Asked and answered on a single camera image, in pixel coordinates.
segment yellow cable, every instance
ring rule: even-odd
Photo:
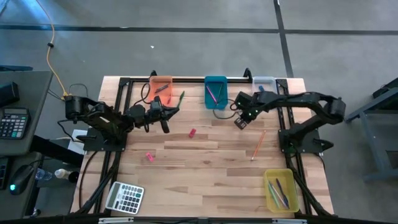
[[[52,29],[52,38],[51,38],[50,44],[53,44],[54,37],[55,37],[54,24],[52,23],[52,20],[51,20],[49,14],[47,13],[47,11],[46,11],[46,10],[43,8],[43,6],[39,3],[39,0],[36,0],[36,2],[37,2],[37,4],[39,4],[39,6],[43,9],[44,13],[47,15],[47,18],[48,18],[49,21],[50,21],[51,29]],[[59,84],[60,84],[60,86],[61,86],[61,88],[62,88],[63,96],[67,96],[68,93],[67,93],[67,91],[65,90],[65,88],[64,88],[63,85],[62,85],[62,82],[61,82],[60,77],[58,76],[58,74],[55,72],[55,70],[54,70],[54,69],[52,68],[52,66],[51,66],[51,63],[50,63],[50,60],[49,60],[50,50],[51,50],[51,47],[49,46],[49,49],[47,50],[47,64],[49,65],[49,67],[50,67],[50,69],[51,69],[51,72],[54,73],[54,75],[56,76],[56,78],[57,78],[57,80],[58,80],[58,82],[59,82]]]

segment red eraser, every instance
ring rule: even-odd
[[[196,130],[195,128],[192,128],[191,132],[189,133],[189,137],[192,138],[193,135],[195,135],[195,132],[196,132],[196,131],[197,131],[197,130]]]
[[[152,157],[152,155],[149,152],[147,152],[147,154],[145,154],[145,155],[148,157],[149,161],[151,161],[151,162],[154,161],[154,158]]]

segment teal plastic container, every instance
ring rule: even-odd
[[[215,103],[207,86],[217,100]],[[223,110],[228,105],[228,80],[224,76],[205,77],[205,105],[207,109]]]

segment orange plastic container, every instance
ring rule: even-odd
[[[153,100],[155,96],[159,96],[163,105],[168,106],[171,104],[172,90],[173,90],[173,77],[171,76],[152,76],[149,78],[150,92],[148,95],[149,100]],[[159,88],[166,86],[161,91],[156,92]]]

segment gray floor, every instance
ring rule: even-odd
[[[41,2],[58,25],[277,28],[272,0]],[[280,0],[280,6],[286,29],[398,30],[394,0]],[[48,21],[35,1],[10,0],[0,24]],[[49,31],[0,30],[0,64],[48,70],[45,53],[50,36]],[[304,78],[309,91],[343,97],[346,113],[397,76],[396,35],[287,35],[287,45],[294,77]],[[153,69],[168,75],[241,76],[249,67],[254,75],[286,77],[279,34],[60,31],[51,61],[66,86],[84,83],[93,99],[104,75],[148,75]],[[61,94],[55,80],[51,89]],[[73,92],[84,93],[81,88]],[[63,118],[63,103],[49,96],[37,134],[51,139],[64,136],[56,124]],[[67,130],[84,127],[71,125]],[[360,122],[325,126],[320,134],[335,143],[325,153],[335,213],[396,222],[398,181],[362,181],[375,165]],[[41,197],[57,195],[47,190]],[[44,202],[40,202],[43,210],[51,207]],[[59,205],[59,210],[46,215],[65,213],[69,206]]]

